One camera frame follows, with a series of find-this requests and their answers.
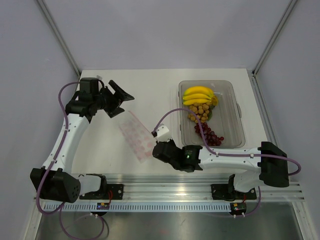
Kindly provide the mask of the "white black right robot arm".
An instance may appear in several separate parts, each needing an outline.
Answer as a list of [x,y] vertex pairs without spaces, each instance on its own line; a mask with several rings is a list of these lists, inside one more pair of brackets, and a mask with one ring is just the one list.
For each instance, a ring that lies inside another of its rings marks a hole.
[[227,193],[239,198],[243,193],[264,185],[286,188],[289,183],[287,154],[268,141],[261,142],[256,148],[207,149],[200,145],[187,145],[179,148],[173,140],[156,143],[152,156],[175,170],[193,173],[207,169],[236,169],[229,177]]

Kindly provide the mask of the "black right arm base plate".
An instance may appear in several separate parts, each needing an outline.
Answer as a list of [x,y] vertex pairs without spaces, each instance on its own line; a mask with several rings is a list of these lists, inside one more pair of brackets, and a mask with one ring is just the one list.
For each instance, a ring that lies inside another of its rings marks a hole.
[[254,188],[248,192],[239,192],[229,187],[228,184],[211,184],[211,197],[213,200],[223,200],[227,202],[256,200],[257,193]]

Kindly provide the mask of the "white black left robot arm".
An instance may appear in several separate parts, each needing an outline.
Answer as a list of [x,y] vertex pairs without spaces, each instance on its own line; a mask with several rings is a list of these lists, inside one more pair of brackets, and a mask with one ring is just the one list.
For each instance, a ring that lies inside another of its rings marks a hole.
[[63,124],[55,145],[40,168],[33,168],[30,179],[36,189],[36,200],[74,203],[79,197],[92,194],[103,199],[108,194],[105,177],[86,173],[79,178],[71,175],[73,160],[80,140],[92,118],[100,110],[113,118],[125,110],[121,104],[134,97],[113,80],[108,86],[98,78],[82,78],[78,90],[66,105],[61,105]]

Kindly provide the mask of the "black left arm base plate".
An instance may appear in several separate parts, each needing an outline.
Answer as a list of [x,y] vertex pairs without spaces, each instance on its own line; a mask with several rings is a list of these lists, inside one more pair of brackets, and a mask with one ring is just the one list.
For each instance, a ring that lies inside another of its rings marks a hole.
[[117,184],[103,184],[97,191],[90,191],[84,195],[80,195],[80,200],[122,200],[124,194],[124,185]]

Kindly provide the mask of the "clear red-dotted zip bag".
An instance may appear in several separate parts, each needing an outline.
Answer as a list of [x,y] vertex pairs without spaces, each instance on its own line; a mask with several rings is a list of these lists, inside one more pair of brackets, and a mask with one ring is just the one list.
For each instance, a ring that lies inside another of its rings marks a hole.
[[144,163],[152,159],[156,139],[141,121],[131,112],[125,111],[120,116],[118,127],[135,158]]

